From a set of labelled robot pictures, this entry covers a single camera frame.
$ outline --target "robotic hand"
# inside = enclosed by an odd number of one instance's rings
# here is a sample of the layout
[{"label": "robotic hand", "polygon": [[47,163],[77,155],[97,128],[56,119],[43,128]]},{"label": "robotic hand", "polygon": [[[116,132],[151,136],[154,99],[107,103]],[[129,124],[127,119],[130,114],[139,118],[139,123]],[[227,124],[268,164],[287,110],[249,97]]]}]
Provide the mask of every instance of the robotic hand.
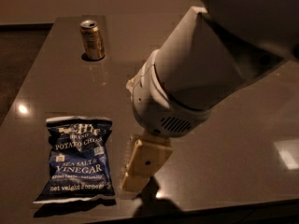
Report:
[{"label": "robotic hand", "polygon": [[122,189],[142,190],[171,155],[169,138],[207,120],[219,101],[299,59],[297,0],[203,1],[206,8],[191,7],[127,84],[145,133]]}]

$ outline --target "table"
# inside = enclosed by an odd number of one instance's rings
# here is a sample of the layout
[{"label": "table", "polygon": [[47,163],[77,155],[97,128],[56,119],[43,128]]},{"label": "table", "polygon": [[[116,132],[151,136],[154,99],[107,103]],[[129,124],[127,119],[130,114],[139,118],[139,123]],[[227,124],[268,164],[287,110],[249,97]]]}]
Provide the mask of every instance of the table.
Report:
[{"label": "table", "polygon": [[[102,28],[107,56],[99,62],[82,59],[79,24],[87,18]],[[57,19],[0,130],[1,223],[132,217],[235,223],[298,213],[299,68],[291,62],[216,105],[189,135],[173,139],[173,155],[142,198],[120,197],[130,135],[142,133],[125,84],[179,20],[175,13]],[[32,204],[49,180],[45,119],[70,115],[113,120],[107,152],[116,203]],[[285,150],[292,156],[289,168],[281,159]]]}]

